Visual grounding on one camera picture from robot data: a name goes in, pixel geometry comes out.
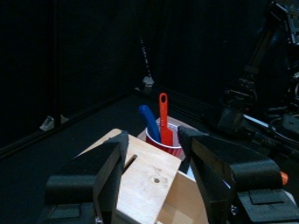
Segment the wooden block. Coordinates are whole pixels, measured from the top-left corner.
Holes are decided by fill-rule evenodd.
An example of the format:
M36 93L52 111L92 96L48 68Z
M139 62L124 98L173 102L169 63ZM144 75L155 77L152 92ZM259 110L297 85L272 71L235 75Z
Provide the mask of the wooden block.
M84 151L120 133L112 129ZM133 136L128 136L125 161L136 155L121 177L117 196L117 223L153 224L160 213L181 160Z
M163 224L208 224L199 187L180 171L175 176L157 220Z

